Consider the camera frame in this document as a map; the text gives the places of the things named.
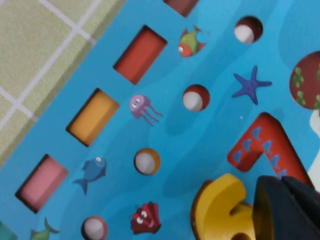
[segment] cartoon shell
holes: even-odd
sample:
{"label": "cartoon shell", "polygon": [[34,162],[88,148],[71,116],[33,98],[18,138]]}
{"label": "cartoon shell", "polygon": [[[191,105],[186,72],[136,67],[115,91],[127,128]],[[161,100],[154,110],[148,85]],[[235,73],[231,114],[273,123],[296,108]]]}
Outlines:
{"label": "cartoon shell", "polygon": [[158,205],[153,202],[139,207],[131,220],[131,229],[135,235],[142,233],[155,234],[160,227]]}

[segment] blue puzzle board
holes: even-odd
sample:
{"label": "blue puzzle board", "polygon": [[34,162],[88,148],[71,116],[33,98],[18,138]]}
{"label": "blue puzzle board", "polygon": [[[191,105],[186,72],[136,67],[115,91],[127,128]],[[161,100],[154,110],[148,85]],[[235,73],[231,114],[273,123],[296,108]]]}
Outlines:
{"label": "blue puzzle board", "polygon": [[[101,216],[108,240],[195,240],[190,224],[194,197],[206,180],[232,173],[244,182],[247,201],[253,201],[256,179],[272,175],[263,155],[249,172],[236,170],[227,154],[262,112],[277,118],[308,170],[319,151],[319,138],[310,127],[312,110],[298,105],[289,90],[295,65],[320,48],[320,1],[309,0],[200,0],[183,17],[162,0],[128,0],[55,97],[39,121],[0,170],[0,220],[18,239],[29,239],[31,229],[44,230],[44,219],[60,232],[50,240],[79,240],[83,220]],[[243,16],[256,16],[263,34],[243,44],[234,27]],[[147,25],[167,41],[158,58],[134,85],[113,68],[131,41]],[[196,25],[209,34],[195,56],[178,52],[185,28]],[[232,98],[241,88],[234,73],[257,77],[272,86],[257,90],[258,105],[248,96]],[[205,86],[210,103],[201,112],[187,110],[184,90]],[[115,115],[89,147],[66,131],[67,125],[96,88],[119,104]],[[148,96],[163,117],[151,127],[130,112],[132,96]],[[143,148],[155,149],[161,167],[142,175],[133,159]],[[16,191],[41,158],[49,154],[68,175],[38,213],[19,199]],[[87,194],[74,180],[83,176],[85,161],[107,161],[104,177],[88,185]],[[130,221],[137,206],[158,204],[161,228],[156,234],[134,235]]]}

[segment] fish illustration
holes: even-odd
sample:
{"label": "fish illustration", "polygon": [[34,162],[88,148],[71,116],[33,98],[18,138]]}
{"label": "fish illustration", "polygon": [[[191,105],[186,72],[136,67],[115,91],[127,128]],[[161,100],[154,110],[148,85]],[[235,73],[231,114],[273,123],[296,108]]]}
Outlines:
{"label": "fish illustration", "polygon": [[53,234],[59,233],[58,230],[53,229],[49,225],[47,218],[44,219],[44,226],[45,226],[45,230],[43,231],[35,231],[32,229],[30,240],[49,240],[50,233],[53,233]]}
{"label": "fish illustration", "polygon": [[107,161],[104,158],[96,157],[95,159],[85,161],[82,170],[84,170],[84,176],[81,179],[73,181],[74,184],[79,184],[84,194],[87,193],[88,183],[106,175]]}
{"label": "fish illustration", "polygon": [[188,29],[185,29],[182,33],[178,51],[182,57],[191,57],[198,53],[206,44],[199,42],[196,38],[196,35],[201,30],[194,26],[193,32],[188,32]]}

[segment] green fish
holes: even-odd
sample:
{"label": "green fish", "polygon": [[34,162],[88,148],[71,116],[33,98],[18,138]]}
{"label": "green fish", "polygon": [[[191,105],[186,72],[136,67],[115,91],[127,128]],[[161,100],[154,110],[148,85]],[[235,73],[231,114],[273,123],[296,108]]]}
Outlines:
{"label": "green fish", "polygon": [[187,29],[183,31],[178,47],[182,57],[191,57],[205,46],[205,43],[199,42],[196,38],[197,33],[200,31],[196,26],[194,26],[193,32],[188,32]]}
{"label": "green fish", "polygon": [[45,225],[45,230],[43,231],[35,231],[31,230],[31,237],[30,240],[49,240],[50,233],[57,234],[59,233],[58,230],[53,229],[48,221],[47,218],[44,219],[44,225]]}

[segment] blue fish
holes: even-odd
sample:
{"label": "blue fish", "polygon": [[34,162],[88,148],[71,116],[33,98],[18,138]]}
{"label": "blue fish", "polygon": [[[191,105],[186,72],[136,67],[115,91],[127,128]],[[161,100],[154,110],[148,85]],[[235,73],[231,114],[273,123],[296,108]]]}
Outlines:
{"label": "blue fish", "polygon": [[82,170],[84,170],[84,176],[81,179],[73,181],[74,184],[79,184],[84,191],[87,193],[88,183],[94,182],[95,180],[106,175],[107,161],[104,158],[96,157],[90,161],[85,161]]}

